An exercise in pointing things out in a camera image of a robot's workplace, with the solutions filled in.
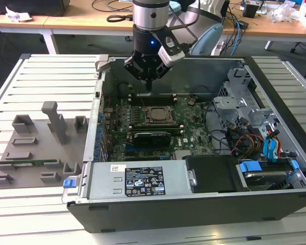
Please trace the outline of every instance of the warning label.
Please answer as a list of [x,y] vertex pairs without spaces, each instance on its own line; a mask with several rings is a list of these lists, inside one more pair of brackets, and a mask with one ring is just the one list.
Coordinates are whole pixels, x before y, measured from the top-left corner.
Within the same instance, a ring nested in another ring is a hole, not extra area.
[[135,167],[125,169],[125,195],[165,195],[162,167]]

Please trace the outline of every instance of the blue cable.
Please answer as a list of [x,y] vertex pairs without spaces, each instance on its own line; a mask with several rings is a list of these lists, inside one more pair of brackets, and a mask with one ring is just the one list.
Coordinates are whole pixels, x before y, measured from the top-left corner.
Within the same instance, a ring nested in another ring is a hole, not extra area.
[[233,51],[231,52],[231,55],[230,55],[230,56],[234,55],[234,53],[235,53],[235,51],[236,51],[236,49],[237,49],[237,47],[238,47],[239,36],[240,36],[240,25],[239,25],[239,22],[238,22],[236,19],[234,19],[234,20],[237,22],[237,27],[238,27],[238,35],[237,35],[237,39],[236,39],[236,43],[235,43],[235,47],[234,47]]

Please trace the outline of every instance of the green pcb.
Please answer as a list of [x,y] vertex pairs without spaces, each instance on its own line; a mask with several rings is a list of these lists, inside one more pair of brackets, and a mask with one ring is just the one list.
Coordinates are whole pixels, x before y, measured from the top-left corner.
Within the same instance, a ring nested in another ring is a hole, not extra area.
[[[138,120],[145,121],[141,111],[143,107],[131,106],[125,100],[119,100],[110,115],[108,135],[112,138],[109,148],[109,161],[144,161],[144,160],[173,160],[177,152],[187,150],[191,155],[213,154],[212,143],[208,141],[208,132],[202,124],[202,115],[205,110],[199,103],[188,105],[189,96],[178,96],[177,103],[170,106],[172,120],[181,123],[184,127],[178,136],[172,136],[170,146],[163,149],[139,149],[127,142],[127,134],[132,123],[132,112],[138,111]],[[154,132],[156,129],[145,129]]]

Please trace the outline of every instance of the gray floor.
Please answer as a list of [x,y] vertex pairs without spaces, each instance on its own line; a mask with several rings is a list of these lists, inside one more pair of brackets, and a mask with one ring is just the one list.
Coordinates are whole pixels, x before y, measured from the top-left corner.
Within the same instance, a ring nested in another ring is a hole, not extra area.
[[[21,53],[47,54],[44,43],[40,42],[37,34],[8,34],[7,38],[19,49],[17,51],[6,39],[6,34],[0,33],[0,87],[9,75]],[[125,54],[129,55],[133,48],[132,42],[126,42],[124,37],[95,36],[93,45],[88,46],[86,36],[55,35],[61,54]],[[306,73],[306,51],[297,47],[294,54],[290,49],[295,43],[275,42],[271,51],[265,51],[264,41],[243,40],[239,45],[236,56],[279,56],[290,61],[304,75]]]

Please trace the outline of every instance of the blue tab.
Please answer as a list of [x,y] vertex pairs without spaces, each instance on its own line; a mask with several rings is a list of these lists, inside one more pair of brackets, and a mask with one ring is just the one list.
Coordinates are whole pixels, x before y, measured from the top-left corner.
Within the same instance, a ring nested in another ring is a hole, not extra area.
[[64,180],[63,188],[76,188],[76,180]]
[[291,161],[291,166],[294,168],[294,170],[299,169],[299,164],[296,160]]
[[245,161],[239,164],[241,172],[260,172],[262,168],[257,161]]
[[269,149],[269,142],[270,142],[269,139],[265,139],[265,141],[264,141],[264,145],[263,145],[263,155],[264,155],[265,157],[267,157],[267,151],[268,151],[268,149]]
[[272,162],[275,162],[276,159],[274,158],[274,150],[276,147],[276,141],[274,139],[271,140],[271,146],[268,153],[268,159],[272,160]]

